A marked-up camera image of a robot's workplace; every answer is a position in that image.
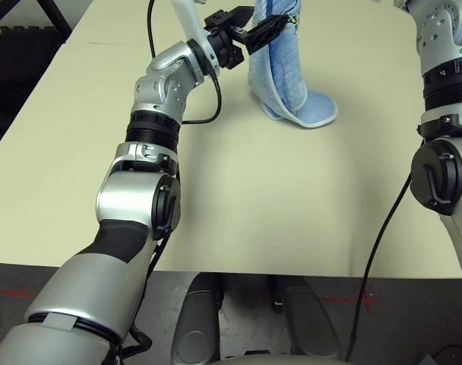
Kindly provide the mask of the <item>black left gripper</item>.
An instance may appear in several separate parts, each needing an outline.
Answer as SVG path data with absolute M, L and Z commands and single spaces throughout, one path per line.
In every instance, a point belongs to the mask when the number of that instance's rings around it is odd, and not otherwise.
M 232 33 L 235 27 L 243 28 L 253 12 L 252 6 L 238 6 L 231 11 L 218 10 L 204 19 L 204 29 L 210 33 L 207 40 L 221 68 L 232 69 L 244 61 L 242 50 L 233 44 Z M 248 32 L 248 53 L 255 53 L 275 40 L 288 23 L 289 16 L 285 14 L 266 17 Z

